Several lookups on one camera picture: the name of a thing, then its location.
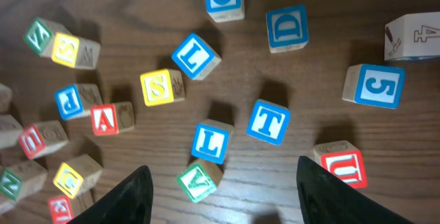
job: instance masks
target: red block face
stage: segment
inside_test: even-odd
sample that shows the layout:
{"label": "red block face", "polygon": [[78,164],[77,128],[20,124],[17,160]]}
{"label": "red block face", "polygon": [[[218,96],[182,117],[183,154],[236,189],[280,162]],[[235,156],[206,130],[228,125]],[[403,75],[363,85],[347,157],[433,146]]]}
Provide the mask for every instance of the red block face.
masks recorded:
{"label": "red block face", "polygon": [[74,218],[67,196],[49,199],[49,211],[54,224],[66,224]]}
{"label": "red block face", "polygon": [[95,135],[115,135],[119,133],[116,109],[113,104],[91,108],[91,125]]}
{"label": "red block face", "polygon": [[29,126],[19,135],[19,142],[28,159],[33,159],[46,148],[41,134],[34,125]]}
{"label": "red block face", "polygon": [[321,164],[353,188],[367,186],[364,161],[359,150],[325,154],[321,157]]}

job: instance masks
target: wooden table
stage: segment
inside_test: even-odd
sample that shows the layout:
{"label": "wooden table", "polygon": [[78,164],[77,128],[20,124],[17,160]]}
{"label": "wooden table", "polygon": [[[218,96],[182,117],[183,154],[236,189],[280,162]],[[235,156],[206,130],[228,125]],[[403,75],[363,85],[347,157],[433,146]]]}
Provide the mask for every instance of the wooden table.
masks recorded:
{"label": "wooden table", "polygon": [[[265,13],[303,3],[310,42],[297,52],[270,54]],[[155,184],[154,224],[302,223],[296,189],[298,156],[316,142],[346,139],[362,150],[369,186],[361,193],[415,223],[440,219],[440,60],[389,63],[406,70],[398,110],[341,100],[349,65],[383,64],[384,25],[412,12],[438,11],[440,0],[245,0],[246,19],[215,24],[204,0],[0,0],[0,80],[12,87],[11,112],[27,126],[59,120],[54,92],[96,83],[105,102],[132,101],[136,130],[96,137],[89,118],[65,122],[70,144],[40,159],[49,169],[44,191],[1,223],[49,223],[46,201],[60,163],[88,153],[104,165],[99,199],[142,164]],[[98,70],[81,71],[39,58],[23,42],[35,16],[102,43]],[[184,77],[184,102],[147,108],[140,74],[168,67],[171,54],[196,32],[223,62],[204,81]],[[255,100],[286,103],[293,119],[281,146],[245,134]],[[236,129],[220,188],[193,204],[176,175],[190,160],[195,126],[211,117]],[[1,164],[22,161],[19,147]]]}

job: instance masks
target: dark wooden surface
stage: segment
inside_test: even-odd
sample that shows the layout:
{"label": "dark wooden surface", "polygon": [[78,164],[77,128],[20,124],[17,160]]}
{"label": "dark wooden surface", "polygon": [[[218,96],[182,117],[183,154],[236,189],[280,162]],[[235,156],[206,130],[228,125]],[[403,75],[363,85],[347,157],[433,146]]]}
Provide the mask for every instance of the dark wooden surface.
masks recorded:
{"label": "dark wooden surface", "polygon": [[[303,3],[310,42],[270,54],[268,10]],[[390,63],[407,78],[398,110],[341,100],[347,67],[383,64],[384,25],[411,12],[438,11],[440,0],[245,0],[246,19],[214,24],[203,0],[0,0],[0,80],[14,91],[11,112],[27,126],[59,119],[53,94],[75,82],[98,84],[105,102],[130,100],[136,130],[95,137],[89,118],[64,123],[70,144],[39,161],[49,169],[44,190],[0,217],[1,223],[49,223],[46,201],[61,193],[52,178],[63,160],[89,153],[104,165],[99,199],[138,166],[151,168],[154,224],[302,223],[295,183],[299,155],[316,142],[347,139],[364,155],[372,200],[416,223],[440,219],[440,60]],[[39,58],[22,41],[42,16],[102,43],[97,71],[76,71]],[[223,57],[204,81],[185,77],[186,101],[144,106],[139,76],[176,68],[174,49],[196,32]],[[245,134],[255,100],[288,103],[293,119],[282,146]],[[192,204],[176,175],[190,160],[195,126],[211,117],[233,121],[236,135],[220,188]],[[1,163],[24,160],[19,147]]]}

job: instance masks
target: blue block face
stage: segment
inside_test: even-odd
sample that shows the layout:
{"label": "blue block face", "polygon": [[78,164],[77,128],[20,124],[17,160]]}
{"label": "blue block face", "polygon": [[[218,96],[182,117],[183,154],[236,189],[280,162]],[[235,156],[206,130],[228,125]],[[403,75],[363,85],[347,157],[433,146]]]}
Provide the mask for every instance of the blue block face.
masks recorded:
{"label": "blue block face", "polygon": [[225,130],[206,124],[198,124],[192,142],[191,155],[222,164],[225,160],[229,137],[229,132]]}
{"label": "blue block face", "polygon": [[257,100],[246,133],[264,142],[281,145],[289,121],[289,110]]}
{"label": "blue block face", "polygon": [[84,111],[75,85],[57,91],[55,93],[55,100],[63,120],[69,120]]}
{"label": "blue block face", "polygon": [[362,65],[355,102],[396,109],[404,88],[405,71],[400,68]]}
{"label": "blue block face", "polygon": [[186,38],[171,56],[191,79],[196,78],[214,57],[214,52],[194,33]]}
{"label": "blue block face", "polygon": [[309,41],[304,5],[268,12],[266,21],[270,47],[284,47]]}

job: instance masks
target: yellow block face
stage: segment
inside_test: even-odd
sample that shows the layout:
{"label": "yellow block face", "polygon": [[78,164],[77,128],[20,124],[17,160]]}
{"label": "yellow block face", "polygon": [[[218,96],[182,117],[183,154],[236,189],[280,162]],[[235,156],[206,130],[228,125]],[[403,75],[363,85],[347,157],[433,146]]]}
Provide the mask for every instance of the yellow block face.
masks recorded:
{"label": "yellow block face", "polygon": [[68,67],[75,67],[80,40],[74,36],[57,33],[52,50],[52,60]]}
{"label": "yellow block face", "polygon": [[174,102],[173,86],[167,69],[157,70],[140,76],[145,105],[152,107]]}
{"label": "yellow block face", "polygon": [[54,185],[69,198],[73,199],[78,194],[83,177],[66,163],[62,163],[54,178]]}

